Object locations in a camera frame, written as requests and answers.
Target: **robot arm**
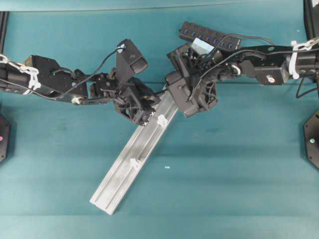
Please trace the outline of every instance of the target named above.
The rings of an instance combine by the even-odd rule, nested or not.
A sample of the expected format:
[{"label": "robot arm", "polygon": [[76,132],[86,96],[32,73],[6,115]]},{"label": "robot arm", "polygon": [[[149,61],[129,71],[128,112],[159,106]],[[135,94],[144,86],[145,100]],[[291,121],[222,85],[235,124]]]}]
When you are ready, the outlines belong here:
[{"label": "robot arm", "polygon": [[[110,74],[97,73],[109,56],[116,53],[116,68]],[[30,56],[24,64],[2,56],[0,90],[15,94],[36,94],[48,100],[79,106],[113,102],[115,110],[135,124],[146,125],[160,99],[142,81],[133,77],[148,66],[130,40],[119,43],[117,50],[102,62],[92,75],[72,72],[49,58]],[[86,82],[92,82],[89,89]]]},{"label": "robot arm", "polygon": [[318,80],[317,38],[302,44],[293,42],[293,46],[240,48],[240,41],[230,34],[216,33],[189,22],[182,26],[180,37],[193,42],[167,55],[175,71],[165,79],[179,110],[186,117],[208,111],[218,103],[218,81],[243,75],[256,78],[261,85],[282,85],[289,79],[303,77]]}]

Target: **white cable tie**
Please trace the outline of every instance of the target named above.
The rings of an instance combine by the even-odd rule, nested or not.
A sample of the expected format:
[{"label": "white cable tie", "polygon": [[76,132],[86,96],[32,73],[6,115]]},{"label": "white cable tie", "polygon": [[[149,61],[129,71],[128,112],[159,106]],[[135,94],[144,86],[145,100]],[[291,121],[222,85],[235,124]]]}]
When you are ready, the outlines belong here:
[{"label": "white cable tie", "polygon": [[[305,43],[297,44],[297,41],[292,41],[291,46],[293,47],[293,51],[302,51],[302,50],[309,51],[313,47],[314,42],[315,42],[314,40],[309,40]],[[289,74],[292,75],[295,80],[300,77],[296,71],[297,55],[298,55],[298,52],[292,53],[291,59],[289,62]]]},{"label": "white cable tie", "polygon": [[241,74],[241,70],[238,66],[236,65],[231,65],[232,68],[234,68],[237,71],[237,76],[239,76]]}]

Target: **white zip tie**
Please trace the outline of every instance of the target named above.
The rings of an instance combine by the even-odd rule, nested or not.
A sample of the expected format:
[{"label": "white zip tie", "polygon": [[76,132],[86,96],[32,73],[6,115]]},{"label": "white zip tie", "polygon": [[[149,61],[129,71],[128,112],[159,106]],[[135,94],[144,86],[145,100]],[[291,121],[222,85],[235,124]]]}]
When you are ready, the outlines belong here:
[{"label": "white zip tie", "polygon": [[[307,41],[306,43],[299,43],[299,44],[297,44],[297,41],[292,41],[291,46],[293,47],[293,51],[302,51],[302,50],[309,51],[317,43],[319,43],[319,38],[314,38]],[[289,74],[292,75],[295,80],[299,79],[300,77],[296,71],[297,55],[298,55],[298,52],[294,52],[291,55],[291,59],[289,62]]]},{"label": "white zip tie", "polygon": [[[0,63],[9,64],[13,66],[14,68],[18,69],[21,73],[28,74],[30,76],[28,88],[35,91],[36,89],[39,89],[41,87],[41,83],[39,83],[38,81],[38,74],[39,74],[38,69],[34,67],[30,67],[30,66],[25,66],[22,63],[12,62],[8,59],[7,56],[2,54],[0,54]],[[30,90],[26,90],[23,94],[27,95],[29,93],[30,93]]]}]

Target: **metal bracket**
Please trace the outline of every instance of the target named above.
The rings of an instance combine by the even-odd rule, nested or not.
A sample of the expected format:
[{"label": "metal bracket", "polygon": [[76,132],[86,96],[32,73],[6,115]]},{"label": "metal bracket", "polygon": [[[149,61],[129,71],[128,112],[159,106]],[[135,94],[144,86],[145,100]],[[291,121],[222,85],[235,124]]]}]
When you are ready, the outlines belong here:
[{"label": "metal bracket", "polygon": [[319,169],[319,110],[304,124],[308,160]]},{"label": "metal bracket", "polygon": [[146,126],[138,126],[90,202],[112,215],[177,112],[169,91]]}]

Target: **metal bar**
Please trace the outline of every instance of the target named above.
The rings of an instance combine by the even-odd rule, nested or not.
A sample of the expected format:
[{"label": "metal bar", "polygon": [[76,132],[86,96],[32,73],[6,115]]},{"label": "metal bar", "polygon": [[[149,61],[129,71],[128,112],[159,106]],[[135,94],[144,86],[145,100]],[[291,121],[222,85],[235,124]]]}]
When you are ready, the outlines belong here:
[{"label": "metal bar", "polygon": [[125,196],[177,112],[169,91],[161,96],[155,110],[149,123],[135,130],[90,200],[109,215],[113,214]]},{"label": "metal bar", "polygon": [[7,11],[0,11],[0,53],[3,53],[8,14]]}]

